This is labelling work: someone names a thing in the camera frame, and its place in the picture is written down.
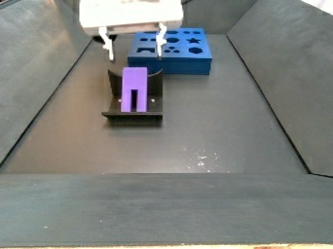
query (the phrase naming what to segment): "star-shaped hole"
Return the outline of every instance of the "star-shaped hole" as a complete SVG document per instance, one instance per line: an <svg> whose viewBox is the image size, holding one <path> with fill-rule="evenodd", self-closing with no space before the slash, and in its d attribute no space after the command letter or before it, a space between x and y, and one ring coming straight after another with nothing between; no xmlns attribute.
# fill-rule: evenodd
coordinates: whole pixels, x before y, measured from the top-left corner
<svg viewBox="0 0 333 249"><path fill-rule="evenodd" d="M188 39L189 43L198 43L201 42L200 39L196 39L196 38L192 38L192 39Z"/></svg>

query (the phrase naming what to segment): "bin floor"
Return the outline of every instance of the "bin floor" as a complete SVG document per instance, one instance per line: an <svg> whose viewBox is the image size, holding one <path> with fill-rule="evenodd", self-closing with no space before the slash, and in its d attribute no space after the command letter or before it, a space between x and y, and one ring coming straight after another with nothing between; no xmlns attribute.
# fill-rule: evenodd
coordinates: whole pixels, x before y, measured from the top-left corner
<svg viewBox="0 0 333 249"><path fill-rule="evenodd" d="M131 36L117 39L117 63L91 43L2 173L307 174L226 36L209 35L209 42L212 75L165 75L159 126L114 126L102 116L113 97L107 70L126 66Z"/></svg>

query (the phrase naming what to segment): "blue foam block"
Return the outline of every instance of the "blue foam block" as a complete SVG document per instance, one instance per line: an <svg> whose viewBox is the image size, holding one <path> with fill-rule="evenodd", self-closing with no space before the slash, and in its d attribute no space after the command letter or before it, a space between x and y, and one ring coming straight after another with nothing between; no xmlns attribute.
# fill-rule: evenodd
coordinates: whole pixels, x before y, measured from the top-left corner
<svg viewBox="0 0 333 249"><path fill-rule="evenodd" d="M202 28L179 28L166 33L163 56L158 59L157 32L139 32L133 39L129 66L147 67L155 73L210 74L213 54Z"/></svg>

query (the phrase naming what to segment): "purple block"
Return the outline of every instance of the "purple block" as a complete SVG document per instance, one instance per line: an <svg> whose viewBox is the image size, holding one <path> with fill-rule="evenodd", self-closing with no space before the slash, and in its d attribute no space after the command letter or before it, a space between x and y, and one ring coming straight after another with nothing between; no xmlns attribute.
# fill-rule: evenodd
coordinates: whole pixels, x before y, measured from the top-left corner
<svg viewBox="0 0 333 249"><path fill-rule="evenodd" d="M122 70L121 111L131 112L133 93L137 91L137 112L147 112L147 80L146 67L125 67Z"/></svg>

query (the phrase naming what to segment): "black holder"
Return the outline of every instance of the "black holder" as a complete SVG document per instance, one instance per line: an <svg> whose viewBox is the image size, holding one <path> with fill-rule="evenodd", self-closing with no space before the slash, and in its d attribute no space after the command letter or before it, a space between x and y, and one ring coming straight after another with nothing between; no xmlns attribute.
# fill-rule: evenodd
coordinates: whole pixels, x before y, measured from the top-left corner
<svg viewBox="0 0 333 249"><path fill-rule="evenodd" d="M109 75L114 97L110 111L103 112L102 115L115 124L149 125L150 123L159 123L163 119L163 70L149 75L147 112L121 111L122 75L111 70L109 70Z"/></svg>

